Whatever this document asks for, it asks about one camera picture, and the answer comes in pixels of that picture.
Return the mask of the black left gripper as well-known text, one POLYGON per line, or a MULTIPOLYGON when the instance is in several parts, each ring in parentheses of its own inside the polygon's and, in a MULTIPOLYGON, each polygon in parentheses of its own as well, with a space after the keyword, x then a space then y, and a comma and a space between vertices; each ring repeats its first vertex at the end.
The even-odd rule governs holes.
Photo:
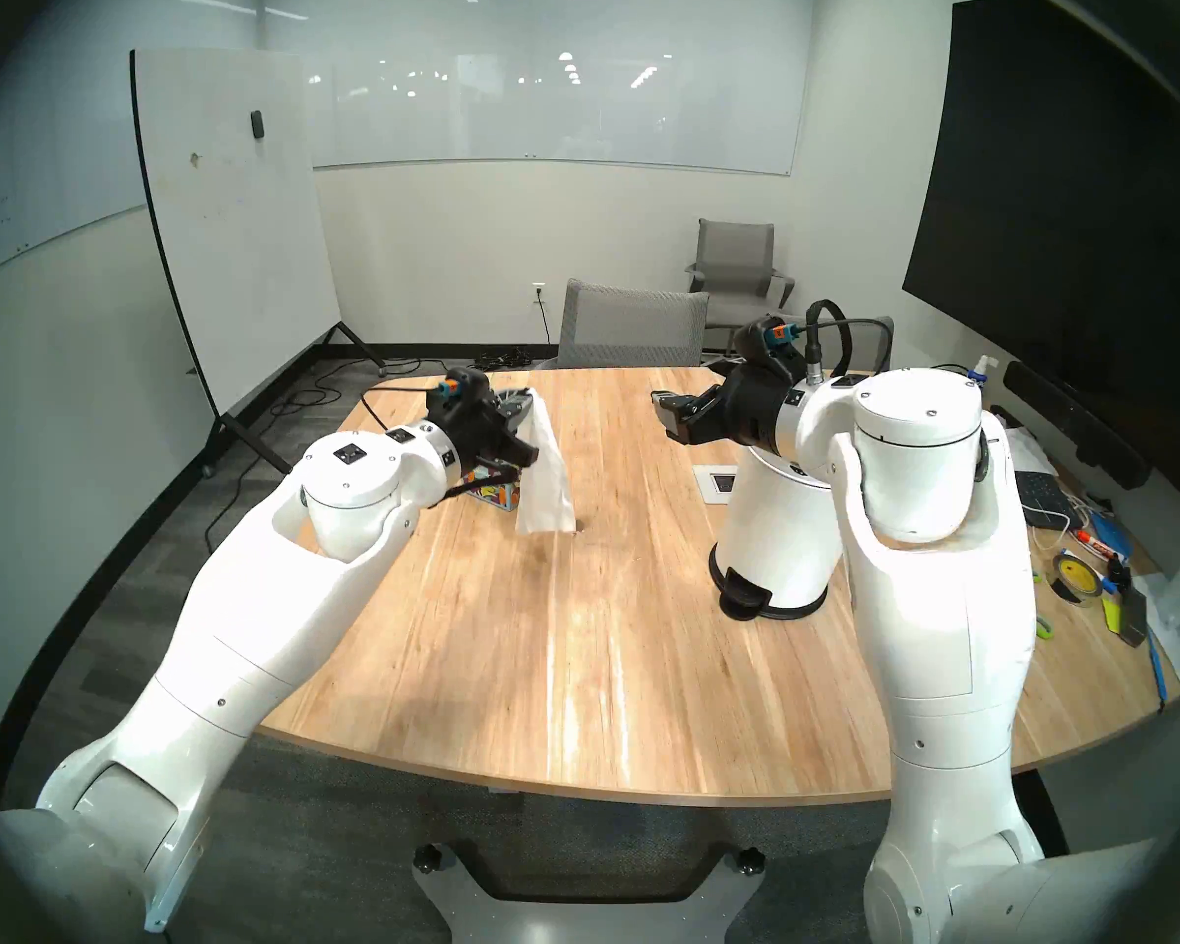
POLYGON ((518 481, 540 450, 509 427, 520 427, 536 400, 532 387, 502 387, 492 391, 491 402, 428 402, 426 420, 450 439, 460 472, 486 467, 502 481, 518 481))

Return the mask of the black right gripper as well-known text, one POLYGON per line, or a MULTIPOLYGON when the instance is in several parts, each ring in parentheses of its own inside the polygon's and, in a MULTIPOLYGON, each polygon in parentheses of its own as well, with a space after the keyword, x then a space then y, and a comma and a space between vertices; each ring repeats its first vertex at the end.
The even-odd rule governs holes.
POLYGON ((784 384, 774 371, 746 361, 719 361, 717 389, 699 395, 651 391, 650 400, 673 442, 699 447, 730 441, 759 450, 794 450, 795 422, 804 402, 801 385, 784 384), (712 422, 703 413, 712 407, 712 422))

